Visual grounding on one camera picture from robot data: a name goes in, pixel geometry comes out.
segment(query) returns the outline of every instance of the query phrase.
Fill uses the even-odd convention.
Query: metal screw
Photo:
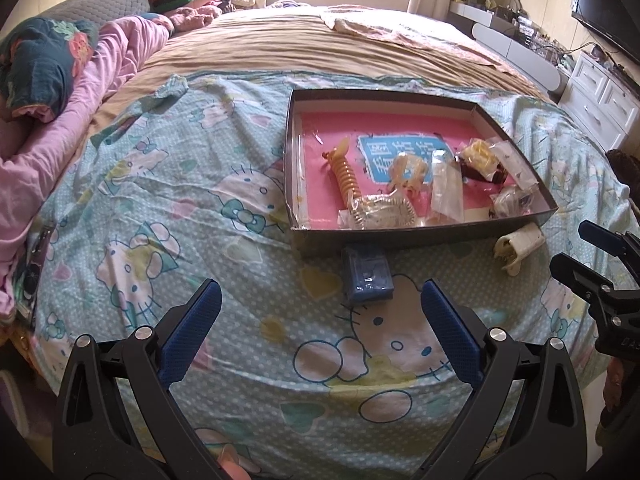
[[[148,339],[152,333],[150,326],[141,326],[136,330],[136,339]]]
[[[564,342],[562,342],[560,338],[552,337],[549,343],[556,350],[562,350],[564,348]]]
[[[491,339],[495,339],[496,341],[504,341],[507,339],[507,333],[501,328],[492,328],[489,335]]]
[[[81,335],[78,339],[76,339],[76,344],[80,347],[80,348],[84,348],[85,346],[87,346],[89,343],[91,342],[91,337],[88,336],[87,334]]]

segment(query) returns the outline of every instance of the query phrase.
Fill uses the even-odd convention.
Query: pink blanket
[[[53,190],[102,103],[169,39],[161,25],[127,16],[100,30],[98,47],[65,111],[36,126],[12,158],[0,161],[0,322],[15,315],[11,275],[34,216]]]

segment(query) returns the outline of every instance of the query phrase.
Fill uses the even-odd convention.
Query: light blue blanket
[[[294,257],[283,196],[290,92],[327,86],[481,104],[559,204],[543,228],[546,246],[516,278],[493,259],[495,240],[389,253],[394,299],[342,306],[340,260]],[[211,450],[232,442],[247,469],[273,478],[405,478],[469,393],[422,314],[422,283],[437,278],[458,303],[516,339],[561,337],[585,386],[606,359],[593,350],[585,303],[550,279],[548,264],[564,251],[630,287],[617,260],[578,238],[584,219],[640,234],[627,197],[601,150],[564,112],[532,98],[398,77],[172,76],[90,139],[42,207],[33,232],[50,222],[56,230],[40,283],[34,351],[57,390],[78,335],[124,338],[212,277],[222,286],[222,313],[184,381],[171,389]],[[511,398],[505,417],[513,406]],[[139,416],[134,425],[146,443]]]

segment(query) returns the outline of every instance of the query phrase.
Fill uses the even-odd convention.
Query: white cabinet
[[[578,126],[606,152],[637,155],[640,148],[640,101],[585,53],[560,99]]]

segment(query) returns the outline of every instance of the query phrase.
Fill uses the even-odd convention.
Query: black tv screen
[[[573,0],[572,16],[640,64],[640,30],[620,0]]]

